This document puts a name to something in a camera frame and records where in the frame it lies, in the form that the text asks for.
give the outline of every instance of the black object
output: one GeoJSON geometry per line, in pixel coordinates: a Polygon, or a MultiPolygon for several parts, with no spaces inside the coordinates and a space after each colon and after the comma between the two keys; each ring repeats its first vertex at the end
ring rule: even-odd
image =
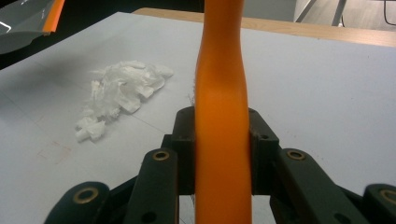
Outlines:
{"type": "MultiPolygon", "coordinates": [[[[282,149],[257,111],[249,109],[249,118],[252,194],[271,196],[276,223],[396,223],[395,187],[370,185],[363,197],[340,188],[307,153],[282,149]]],[[[194,108],[187,107],[162,148],[146,155],[138,177],[111,191],[95,182],[70,189],[46,224],[178,223],[178,195],[194,193],[194,142],[194,108]],[[98,188],[96,198],[73,201],[92,197],[81,193],[87,188],[98,188]]]]}

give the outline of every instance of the orange part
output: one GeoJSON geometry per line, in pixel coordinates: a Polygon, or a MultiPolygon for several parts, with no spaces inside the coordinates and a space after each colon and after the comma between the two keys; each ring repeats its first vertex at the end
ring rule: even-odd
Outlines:
{"type": "Polygon", "coordinates": [[[49,15],[43,26],[44,33],[55,32],[61,17],[62,8],[64,7],[64,0],[55,0],[50,9],[49,15]]]}
{"type": "Polygon", "coordinates": [[[205,1],[195,84],[195,223],[251,223],[243,0],[205,1]]]}

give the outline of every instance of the black plastic part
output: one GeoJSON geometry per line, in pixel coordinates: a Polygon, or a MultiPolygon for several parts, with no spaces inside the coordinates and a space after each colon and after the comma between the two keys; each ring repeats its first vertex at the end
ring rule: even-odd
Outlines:
{"type": "Polygon", "coordinates": [[[195,192],[195,115],[194,107],[177,112],[171,136],[171,148],[178,156],[178,194],[195,192]]]}
{"type": "Polygon", "coordinates": [[[372,223],[396,223],[396,187],[385,184],[367,186],[362,206],[372,223]]]}
{"type": "Polygon", "coordinates": [[[110,190],[105,184],[79,184],[55,204],[45,224],[108,223],[111,212],[109,198],[110,190]]]}
{"type": "Polygon", "coordinates": [[[137,176],[110,191],[111,218],[109,223],[122,223],[137,176]]]}
{"type": "Polygon", "coordinates": [[[276,171],[301,223],[368,223],[314,159],[301,150],[281,150],[276,171]]]}
{"type": "Polygon", "coordinates": [[[160,148],[146,154],[123,223],[178,223],[175,151],[160,148]]]}
{"type": "Polygon", "coordinates": [[[251,181],[253,195],[269,195],[274,179],[274,161],[280,150],[279,139],[260,114],[249,109],[251,181]]]}

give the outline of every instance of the screw hole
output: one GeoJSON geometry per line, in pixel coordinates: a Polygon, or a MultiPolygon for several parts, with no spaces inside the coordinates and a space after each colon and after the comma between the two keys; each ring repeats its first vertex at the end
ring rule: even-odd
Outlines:
{"type": "Polygon", "coordinates": [[[153,212],[147,212],[142,216],[142,222],[143,223],[150,223],[154,222],[157,219],[157,215],[153,212]]]}
{"type": "Polygon", "coordinates": [[[341,213],[334,214],[334,218],[342,224],[350,224],[350,219],[341,213]]]}
{"type": "Polygon", "coordinates": [[[95,199],[99,194],[98,189],[93,187],[87,187],[79,190],[73,197],[75,203],[89,203],[95,199]]]}
{"type": "Polygon", "coordinates": [[[156,161],[164,161],[169,158],[169,153],[166,151],[158,151],[152,156],[156,161]]]}
{"type": "Polygon", "coordinates": [[[296,161],[302,161],[305,159],[305,154],[303,154],[299,151],[294,151],[294,150],[288,151],[288,156],[289,156],[289,158],[296,160],[296,161]]]}
{"type": "Polygon", "coordinates": [[[396,205],[396,191],[390,189],[381,189],[379,193],[385,200],[396,205]]]}

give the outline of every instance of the table surface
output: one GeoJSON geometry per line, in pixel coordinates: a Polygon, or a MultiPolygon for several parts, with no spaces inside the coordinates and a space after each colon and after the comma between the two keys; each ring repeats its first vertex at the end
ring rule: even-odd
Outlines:
{"type": "MultiPolygon", "coordinates": [[[[204,14],[198,12],[174,11],[158,8],[141,8],[134,12],[137,15],[167,18],[181,21],[204,21],[204,14]]],[[[334,27],[289,21],[270,21],[254,18],[243,18],[242,28],[267,31],[285,35],[308,36],[351,43],[396,47],[396,32],[363,30],[345,27],[334,27]]]]}
{"type": "MultiPolygon", "coordinates": [[[[0,223],[42,223],[85,181],[115,188],[172,132],[176,112],[191,105],[203,25],[138,15],[149,12],[190,15],[117,13],[0,71],[0,223]],[[90,71],[131,60],[175,74],[138,111],[109,120],[102,139],[77,142],[75,123],[91,81],[100,79],[90,71]]],[[[280,24],[289,27],[281,31],[305,26],[280,24]]],[[[249,106],[282,147],[306,151],[335,183],[359,194],[370,183],[396,185],[396,50],[378,45],[241,31],[249,106]]],[[[255,223],[273,223],[268,200],[252,200],[255,223]]],[[[191,199],[180,203],[180,222],[193,223],[191,199]]]]}

